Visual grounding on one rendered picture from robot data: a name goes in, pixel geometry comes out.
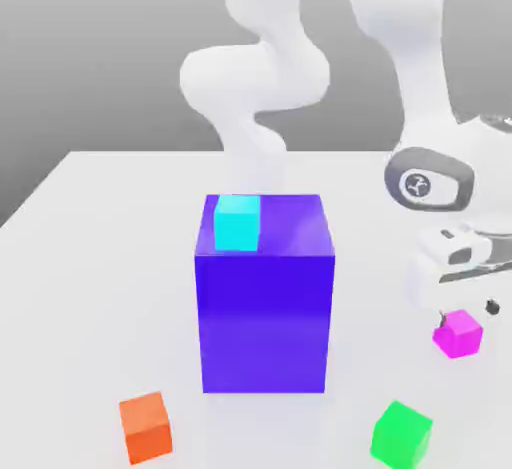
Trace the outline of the small orange cube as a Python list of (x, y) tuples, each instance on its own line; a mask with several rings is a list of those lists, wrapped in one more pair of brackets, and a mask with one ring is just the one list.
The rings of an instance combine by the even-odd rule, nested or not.
[(119, 411), (131, 465), (173, 452), (170, 420), (160, 391), (123, 400)]

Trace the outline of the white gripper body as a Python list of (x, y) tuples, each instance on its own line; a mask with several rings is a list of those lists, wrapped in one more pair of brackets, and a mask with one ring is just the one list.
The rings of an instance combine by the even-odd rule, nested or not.
[(408, 297), (425, 309), (445, 312), (484, 306), (488, 299), (512, 297), (512, 261), (441, 265), (420, 253), (410, 262), (406, 290)]

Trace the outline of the small cyan cube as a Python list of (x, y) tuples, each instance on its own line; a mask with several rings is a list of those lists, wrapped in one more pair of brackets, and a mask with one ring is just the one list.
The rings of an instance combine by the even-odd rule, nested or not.
[(261, 230), (259, 195), (223, 194), (214, 208), (214, 240), (217, 251), (254, 252)]

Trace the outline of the small green cube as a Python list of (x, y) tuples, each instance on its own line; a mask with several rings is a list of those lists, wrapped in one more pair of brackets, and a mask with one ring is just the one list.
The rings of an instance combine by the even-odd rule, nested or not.
[(375, 423), (370, 454), (392, 469), (417, 469), (429, 447), (433, 420), (392, 401)]

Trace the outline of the small magenta cube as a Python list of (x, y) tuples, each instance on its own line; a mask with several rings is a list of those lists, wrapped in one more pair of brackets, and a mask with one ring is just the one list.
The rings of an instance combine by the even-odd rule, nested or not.
[(442, 314), (432, 340), (447, 357), (457, 359), (476, 354), (482, 337), (483, 327), (466, 310), (459, 309)]

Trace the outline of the large purple box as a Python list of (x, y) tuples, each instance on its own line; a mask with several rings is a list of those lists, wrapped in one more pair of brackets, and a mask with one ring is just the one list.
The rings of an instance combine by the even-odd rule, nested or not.
[(252, 252), (216, 250), (217, 202), (205, 198), (194, 254), (204, 392), (324, 392), (335, 250), (320, 197), (262, 196)]

